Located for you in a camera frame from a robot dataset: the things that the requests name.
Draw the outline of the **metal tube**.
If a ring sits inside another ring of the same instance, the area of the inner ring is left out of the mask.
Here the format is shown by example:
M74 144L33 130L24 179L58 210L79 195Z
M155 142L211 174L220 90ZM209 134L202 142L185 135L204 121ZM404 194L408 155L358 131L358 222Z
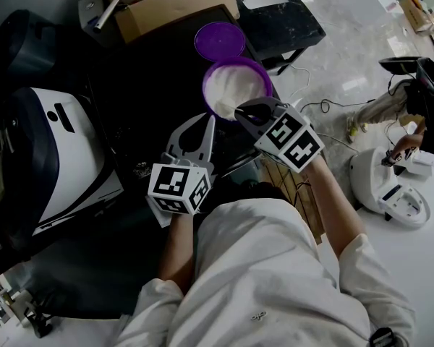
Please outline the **metal tube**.
M107 20L109 19L120 1L121 0L112 0L112 2L108 5L108 7L105 9L105 11L95 24L93 28L94 33L99 33L102 30L103 26L106 24Z

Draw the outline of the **white box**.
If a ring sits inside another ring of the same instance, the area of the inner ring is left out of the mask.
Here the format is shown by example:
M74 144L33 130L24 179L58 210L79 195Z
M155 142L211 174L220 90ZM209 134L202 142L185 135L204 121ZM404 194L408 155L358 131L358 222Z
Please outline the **white box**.
M412 157L412 173L421 176L432 176L434 172L434 155L416 150Z

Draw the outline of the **person's left forearm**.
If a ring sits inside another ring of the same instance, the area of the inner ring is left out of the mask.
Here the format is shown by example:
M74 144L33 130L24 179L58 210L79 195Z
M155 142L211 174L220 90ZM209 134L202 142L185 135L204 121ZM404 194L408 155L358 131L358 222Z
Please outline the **person's left forearm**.
M188 214L173 214L157 278L171 280L185 295L194 274L194 226Z

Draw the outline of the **black stand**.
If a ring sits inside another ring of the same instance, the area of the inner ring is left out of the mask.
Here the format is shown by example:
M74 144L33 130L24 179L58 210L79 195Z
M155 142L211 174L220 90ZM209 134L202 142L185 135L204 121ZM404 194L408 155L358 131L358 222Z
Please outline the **black stand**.
M43 309L50 298L51 294L48 294L40 303L35 298L25 301L25 311L23 314L25 319L31 324L34 334L38 339L47 336L54 328L50 323L53 316L45 316L43 313Z

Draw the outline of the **large brown cardboard box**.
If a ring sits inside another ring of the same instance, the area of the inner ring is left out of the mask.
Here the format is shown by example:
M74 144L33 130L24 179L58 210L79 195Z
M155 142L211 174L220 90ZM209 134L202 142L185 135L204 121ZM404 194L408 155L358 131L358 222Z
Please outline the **large brown cardboard box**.
M233 18L240 17L237 0L142 0L114 17L124 42L130 43L158 27L222 4Z

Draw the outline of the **wooden slat board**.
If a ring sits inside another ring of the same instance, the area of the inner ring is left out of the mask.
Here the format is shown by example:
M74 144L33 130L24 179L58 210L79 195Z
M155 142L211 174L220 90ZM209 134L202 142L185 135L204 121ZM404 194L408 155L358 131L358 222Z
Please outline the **wooden slat board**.
M261 180L283 192L310 228L316 243L321 244L321 236L325 231L308 178L272 161L267 156L260 156L257 166Z

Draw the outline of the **person's black trousers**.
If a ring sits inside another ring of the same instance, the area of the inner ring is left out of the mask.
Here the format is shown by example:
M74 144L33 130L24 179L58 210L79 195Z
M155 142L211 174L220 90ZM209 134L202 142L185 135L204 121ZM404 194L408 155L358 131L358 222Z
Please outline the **person's black trousers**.
M215 206L248 199L277 199L290 203L279 187L256 180L246 180L241 184L231 179L222 180L210 193L212 194L210 200Z

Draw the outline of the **white and navy appliance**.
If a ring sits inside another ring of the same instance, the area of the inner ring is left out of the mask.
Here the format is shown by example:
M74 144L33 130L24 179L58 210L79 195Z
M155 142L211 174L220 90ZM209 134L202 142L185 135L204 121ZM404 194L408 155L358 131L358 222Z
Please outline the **white and navy appliance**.
M123 191L90 101L23 87L0 122L0 223L18 240L103 206Z

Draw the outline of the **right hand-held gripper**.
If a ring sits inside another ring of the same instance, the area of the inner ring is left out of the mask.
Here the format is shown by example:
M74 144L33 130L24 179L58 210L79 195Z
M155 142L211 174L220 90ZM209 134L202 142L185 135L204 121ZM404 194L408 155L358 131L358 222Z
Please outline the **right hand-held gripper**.
M249 100L236 108L236 120L255 139L255 147L300 173L325 147L306 119L296 110L286 110L287 105L278 98L261 97Z

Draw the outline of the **dark grey appliance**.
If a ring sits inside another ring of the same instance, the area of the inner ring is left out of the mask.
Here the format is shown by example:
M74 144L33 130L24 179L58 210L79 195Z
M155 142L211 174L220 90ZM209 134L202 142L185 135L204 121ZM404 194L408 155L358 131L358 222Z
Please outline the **dark grey appliance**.
M0 85L49 88L56 59L52 22L18 9L0 25Z

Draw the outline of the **small grey metal box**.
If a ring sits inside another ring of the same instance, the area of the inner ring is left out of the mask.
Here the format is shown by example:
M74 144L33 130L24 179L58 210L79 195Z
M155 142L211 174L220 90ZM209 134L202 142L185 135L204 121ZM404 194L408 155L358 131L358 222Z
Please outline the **small grey metal box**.
M79 0L78 17L80 27L88 34L93 34L93 28L104 10L104 0Z

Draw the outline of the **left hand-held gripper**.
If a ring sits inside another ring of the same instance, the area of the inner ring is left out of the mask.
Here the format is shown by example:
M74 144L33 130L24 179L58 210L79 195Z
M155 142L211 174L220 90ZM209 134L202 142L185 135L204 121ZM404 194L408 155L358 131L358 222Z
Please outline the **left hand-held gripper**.
M169 138L168 162L153 165L145 198L160 227L169 226L174 214L198 213L210 192L208 169L201 166L210 162L215 124L207 113L185 121Z

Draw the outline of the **person's right forearm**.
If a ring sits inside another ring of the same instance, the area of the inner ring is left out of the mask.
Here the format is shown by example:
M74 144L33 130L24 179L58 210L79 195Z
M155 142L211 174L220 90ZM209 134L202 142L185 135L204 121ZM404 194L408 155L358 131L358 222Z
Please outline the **person's right forearm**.
M339 259L357 236L365 234L363 222L321 155L317 155L303 171L317 202L325 234Z

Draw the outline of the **white powder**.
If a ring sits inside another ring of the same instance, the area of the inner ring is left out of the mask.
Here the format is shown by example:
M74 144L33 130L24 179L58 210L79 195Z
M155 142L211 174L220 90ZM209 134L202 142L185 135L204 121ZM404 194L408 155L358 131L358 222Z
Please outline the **white powder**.
M263 78L244 65L222 66L214 70L205 81L204 98L216 113L216 104L225 101L236 108L246 101L266 95Z

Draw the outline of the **person's white shirt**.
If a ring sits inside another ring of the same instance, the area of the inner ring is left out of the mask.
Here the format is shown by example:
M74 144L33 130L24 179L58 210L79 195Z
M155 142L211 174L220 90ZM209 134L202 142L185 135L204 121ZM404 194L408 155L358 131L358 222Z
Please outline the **person's white shirt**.
M189 291L146 283L115 347L370 347L385 327L413 346L414 311L366 235L341 253L337 278L283 200L221 205L197 236Z

